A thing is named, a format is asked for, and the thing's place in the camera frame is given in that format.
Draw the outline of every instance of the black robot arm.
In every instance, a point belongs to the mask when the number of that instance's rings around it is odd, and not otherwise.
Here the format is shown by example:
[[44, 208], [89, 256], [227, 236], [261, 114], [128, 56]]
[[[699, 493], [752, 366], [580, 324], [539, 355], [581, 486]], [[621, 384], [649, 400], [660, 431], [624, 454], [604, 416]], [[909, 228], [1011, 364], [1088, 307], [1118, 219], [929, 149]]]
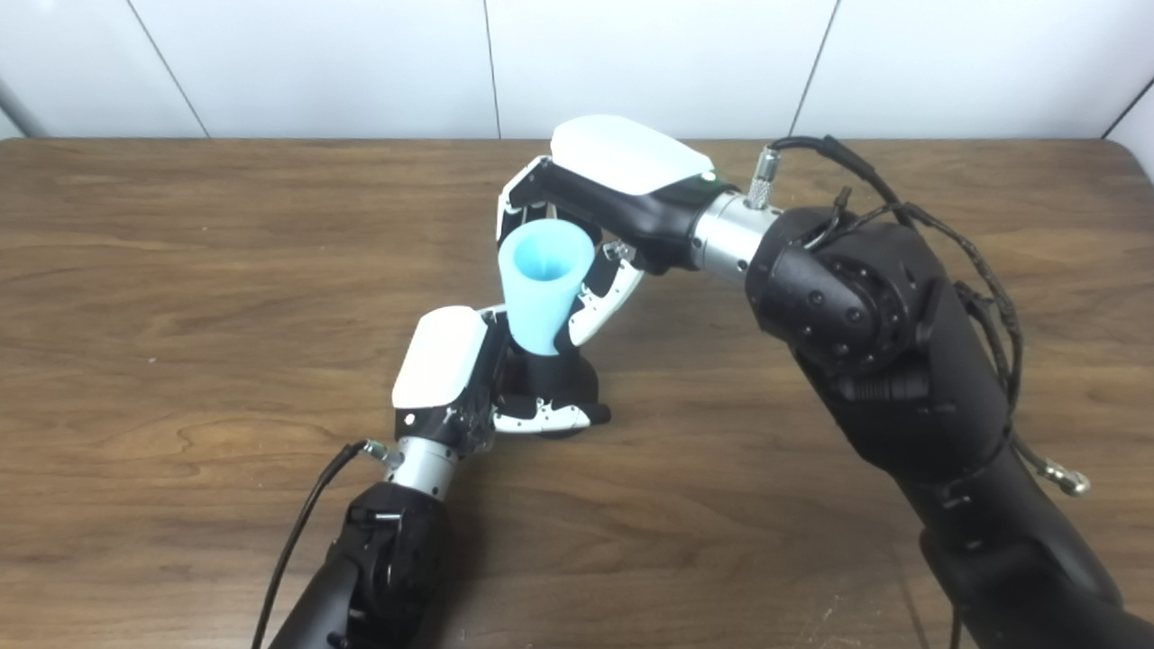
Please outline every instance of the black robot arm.
[[[742, 194], [717, 176], [709, 158], [637, 125], [623, 127], [620, 118], [607, 119], [613, 118], [574, 120], [582, 124], [565, 139], [554, 137], [555, 156], [526, 166], [499, 203], [499, 241], [520, 224], [545, 218], [550, 204], [594, 243], [602, 231], [620, 239], [602, 248], [605, 259], [585, 277], [555, 341], [561, 353], [549, 358], [565, 358], [594, 335], [643, 271], [682, 268], [722, 277], [743, 290], [758, 326], [789, 345], [857, 454], [898, 483], [926, 527], [922, 552], [956, 620], [979, 647], [1154, 648], [1154, 625], [1123, 610], [1109, 574], [1022, 461], [1067, 493], [1088, 487], [1080, 473], [1034, 456], [1014, 433], [1020, 333], [1012, 304], [976, 248], [916, 206], [901, 203], [868, 163], [832, 137], [790, 137], [767, 147]], [[597, 146], [585, 147], [586, 141]], [[645, 147], [630, 149], [621, 141]], [[827, 208], [772, 208], [779, 151], [789, 148], [810, 148], [841, 164], [885, 204], [859, 217], [847, 211], [844, 191]], [[646, 157], [637, 149], [661, 155]], [[875, 219], [886, 211], [898, 223]], [[914, 222], [945, 232], [975, 261], [1009, 324], [1012, 363], [990, 335], [983, 298], [951, 282]], [[992, 365], [972, 316], [987, 334]], [[351, 503], [327, 562], [277, 634], [275, 649], [411, 646], [451, 543], [443, 500], [457, 463], [487, 450], [495, 432], [557, 437], [608, 419], [595, 379], [582, 382], [590, 389], [576, 397], [553, 390], [555, 376], [533, 378], [554, 372], [556, 364], [535, 374], [523, 367], [499, 308], [448, 307], [426, 319], [398, 376], [406, 389], [400, 398], [399, 388], [394, 390], [397, 449], [375, 442], [361, 448], [387, 464], [385, 482]], [[466, 340], [479, 341], [475, 349], [458, 345], [450, 353], [441, 344]], [[410, 357], [417, 360], [412, 365]], [[358, 448], [346, 452], [334, 465]], [[327, 473], [306, 501], [275, 575]]]
[[[630, 195], [544, 158], [511, 196], [620, 237], [651, 273], [703, 269], [741, 285], [854, 449], [909, 500], [927, 561], [980, 647], [1154, 647], [1154, 626], [1123, 611], [1109, 574], [1019, 457], [1029, 452], [1011, 424], [1017, 379], [999, 371], [1004, 359], [991, 365], [971, 322], [973, 292], [951, 282], [912, 223], [949, 229], [900, 203], [835, 140], [784, 144], [840, 163], [887, 204], [860, 218], [844, 192], [827, 208], [773, 209], [777, 147], [763, 151], [748, 195], [713, 173]], [[872, 219], [883, 211], [899, 223]], [[1063, 491], [1088, 487], [1028, 456]]]

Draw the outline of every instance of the wooden table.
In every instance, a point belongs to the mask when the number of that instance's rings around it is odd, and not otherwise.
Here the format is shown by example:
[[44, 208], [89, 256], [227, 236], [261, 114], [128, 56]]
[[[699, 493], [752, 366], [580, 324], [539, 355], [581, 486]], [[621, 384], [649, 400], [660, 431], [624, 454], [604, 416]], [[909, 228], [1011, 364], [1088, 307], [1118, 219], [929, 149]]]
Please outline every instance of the wooden table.
[[[1019, 427], [1094, 479], [1084, 500], [1047, 490], [1154, 618], [1149, 182], [1107, 142], [855, 146], [972, 234], [1016, 296]], [[699, 147], [744, 178], [759, 143]], [[544, 151], [0, 146], [2, 647], [247, 646], [317, 471], [346, 441], [391, 437], [417, 319], [500, 301], [495, 196]], [[848, 181], [808, 154], [781, 176], [782, 207]], [[425, 646], [944, 647], [914, 515], [739, 292], [647, 278], [586, 353], [613, 424], [502, 438], [458, 470], [458, 560]], [[327, 492], [273, 629], [380, 476], [361, 461]]]

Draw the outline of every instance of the white wall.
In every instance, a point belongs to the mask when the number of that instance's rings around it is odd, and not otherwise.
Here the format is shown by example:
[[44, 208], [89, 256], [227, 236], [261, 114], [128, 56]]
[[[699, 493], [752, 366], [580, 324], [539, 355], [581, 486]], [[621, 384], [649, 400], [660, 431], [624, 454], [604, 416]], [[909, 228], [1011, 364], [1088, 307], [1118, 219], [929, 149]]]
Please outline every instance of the white wall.
[[29, 135], [204, 135], [125, 0], [0, 2], [0, 90]]
[[488, 0], [504, 137], [590, 113], [679, 137], [789, 130], [833, 0]]
[[1152, 25], [1154, 0], [2, 0], [0, 106], [28, 135], [1100, 137]]
[[1130, 149], [1146, 176], [1154, 178], [1154, 89], [1147, 90], [1110, 130], [1110, 140]]
[[134, 0], [212, 136], [496, 137], [482, 0]]
[[1101, 137], [1154, 74], [1152, 28], [1152, 0], [842, 0], [796, 132]]

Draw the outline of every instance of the blue cup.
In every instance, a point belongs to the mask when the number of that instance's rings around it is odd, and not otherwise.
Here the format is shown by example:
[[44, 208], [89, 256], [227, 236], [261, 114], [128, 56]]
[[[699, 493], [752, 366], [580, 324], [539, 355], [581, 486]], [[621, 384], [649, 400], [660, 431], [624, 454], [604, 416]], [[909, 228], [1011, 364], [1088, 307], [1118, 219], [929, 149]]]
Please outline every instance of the blue cup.
[[553, 338], [564, 326], [582, 281], [593, 266], [593, 241], [556, 218], [512, 231], [497, 253], [509, 333], [525, 351], [556, 356]]

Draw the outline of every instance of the black cable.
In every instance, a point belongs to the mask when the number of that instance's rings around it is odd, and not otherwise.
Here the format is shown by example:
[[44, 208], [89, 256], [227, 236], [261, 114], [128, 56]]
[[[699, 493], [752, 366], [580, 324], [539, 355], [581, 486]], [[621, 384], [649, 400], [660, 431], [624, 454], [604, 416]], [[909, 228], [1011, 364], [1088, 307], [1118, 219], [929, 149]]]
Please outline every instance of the black cable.
[[950, 622], [950, 649], [961, 647], [961, 613], [953, 607], [953, 620]]
[[909, 208], [909, 214], [913, 215], [916, 221], [937, 230], [938, 232], [942, 232], [953, 243], [958, 244], [958, 246], [966, 252], [966, 255], [969, 256], [971, 262], [973, 262], [974, 268], [977, 270], [977, 274], [982, 276], [987, 286], [990, 288], [992, 301], [995, 306], [997, 306], [1001, 315], [1002, 327], [1005, 329], [1006, 335], [1010, 336], [1012, 360], [1009, 364], [1009, 370], [1005, 368], [1006, 361], [1005, 352], [1002, 350], [1002, 341], [998, 337], [997, 331], [994, 329], [994, 323], [990, 321], [989, 314], [987, 313], [984, 319], [982, 316], [976, 316], [975, 320], [979, 321], [986, 333], [991, 353], [994, 355], [994, 363], [998, 366], [999, 379], [1004, 382], [1006, 402], [1009, 404], [1009, 415], [1011, 416], [1006, 435], [1018, 455], [1021, 456], [1021, 458], [1032, 465], [1039, 473], [1044, 475], [1048, 467], [1046, 458], [1034, 453], [1034, 450], [1029, 448], [1029, 445], [1021, 439], [1021, 435], [1018, 434], [1018, 430], [1014, 427], [1012, 419], [1013, 411], [1018, 406], [1018, 396], [1021, 393], [1022, 356], [1025, 355], [1025, 340], [1021, 333], [1021, 323], [1018, 320], [1018, 309], [1014, 307], [1013, 300], [1010, 299], [1009, 293], [1006, 293], [1005, 289], [1002, 286], [1002, 282], [998, 281], [989, 263], [987, 263], [981, 252], [979, 252], [977, 246], [942, 221], [930, 216], [922, 208], [913, 203], [909, 203], [907, 207]]
[[998, 336], [994, 318], [989, 312], [989, 306], [994, 304], [994, 300], [979, 293], [965, 282], [954, 282], [953, 286], [966, 307], [966, 313], [977, 321], [982, 327], [982, 333], [986, 334], [986, 342], [990, 346], [990, 356], [994, 357], [994, 368], [998, 373], [998, 381], [1002, 382], [1002, 390], [1005, 391], [1010, 386], [1010, 361], [1006, 360], [1005, 348], [1002, 345], [1002, 336]]
[[[848, 225], [846, 225], [844, 227], [839, 227], [835, 232], [833, 232], [832, 234], [830, 234], [829, 237], [826, 237], [824, 240], [822, 240], [820, 245], [822, 246], [827, 246], [827, 245], [832, 244], [833, 241], [837, 241], [841, 237], [845, 237], [846, 234], [849, 234], [850, 232], [857, 230], [862, 225], [865, 225], [870, 221], [874, 221], [875, 218], [882, 216], [883, 214], [887, 214], [887, 212], [891, 212], [891, 211], [893, 211], [896, 209], [900, 209], [900, 208], [901, 208], [901, 206], [897, 204], [897, 203], [885, 203], [885, 204], [883, 204], [883, 206], [881, 206], [881, 207], [878, 207], [878, 208], [876, 208], [876, 209], [874, 209], [874, 210], [871, 210], [869, 212], [865, 212], [864, 215], [859, 216], [857, 218], [850, 221]], [[840, 221], [841, 221], [841, 217], [839, 216], [838, 218], [831, 219], [831, 224], [835, 224], [835, 223], [838, 223]]]
[[809, 149], [811, 151], [816, 151], [817, 155], [824, 158], [835, 162], [846, 171], [864, 180], [870, 187], [874, 188], [875, 192], [877, 192], [877, 195], [881, 196], [884, 202], [899, 206], [893, 211], [893, 216], [898, 219], [898, 223], [907, 227], [914, 226], [913, 219], [911, 219], [909, 215], [906, 214], [905, 206], [902, 206], [901, 201], [898, 200], [898, 194], [889, 185], [886, 185], [885, 180], [882, 180], [882, 177], [877, 174], [874, 166], [832, 135], [826, 135], [820, 140], [808, 136], [782, 137], [770, 144], [770, 148], [777, 149], [778, 151], [785, 151], [788, 149]]
[[305, 505], [300, 508], [300, 514], [297, 515], [297, 522], [293, 523], [292, 530], [288, 532], [288, 538], [285, 540], [285, 546], [280, 551], [280, 558], [277, 559], [277, 565], [272, 568], [272, 579], [269, 580], [269, 590], [264, 594], [264, 604], [261, 606], [261, 617], [256, 620], [256, 631], [253, 633], [253, 649], [261, 649], [261, 644], [264, 643], [264, 629], [269, 626], [269, 617], [272, 616], [272, 603], [277, 598], [277, 589], [280, 588], [280, 579], [285, 574], [285, 568], [288, 566], [288, 558], [292, 557], [293, 547], [297, 546], [297, 540], [300, 538], [302, 531], [305, 531], [305, 524], [308, 523], [308, 517], [313, 513], [313, 507], [316, 506], [316, 501], [321, 498], [321, 492], [328, 486], [332, 478], [349, 464], [357, 454], [367, 448], [369, 440], [361, 440], [355, 443], [346, 445], [344, 448], [337, 453], [336, 457], [329, 462], [329, 465], [321, 471], [321, 475], [316, 478], [316, 484], [313, 485], [313, 491], [309, 492], [308, 498], [305, 499]]
[[974, 264], [974, 269], [981, 275], [986, 285], [989, 286], [990, 293], [994, 298], [994, 304], [998, 307], [998, 313], [1002, 319], [1002, 327], [1006, 330], [1006, 335], [1010, 336], [1010, 350], [1013, 359], [1010, 365], [1010, 375], [1006, 382], [1006, 401], [1010, 402], [1010, 411], [1018, 405], [1018, 395], [1021, 391], [1021, 368], [1022, 368], [1022, 356], [1024, 356], [1024, 341], [1021, 334], [1021, 324], [1018, 320], [1018, 309], [1013, 305], [1013, 300], [1010, 299], [1010, 294], [1002, 286], [1002, 282], [998, 281], [990, 264], [986, 262], [982, 253], [979, 252], [977, 246], [975, 246], [969, 239], [962, 237], [961, 234], [954, 232], [952, 227], [938, 221], [937, 218], [930, 216], [922, 208], [913, 204], [906, 203], [907, 211], [914, 219], [923, 223], [924, 225], [937, 230], [938, 232], [949, 237], [953, 243], [965, 251], [966, 255], [969, 256], [969, 261]]

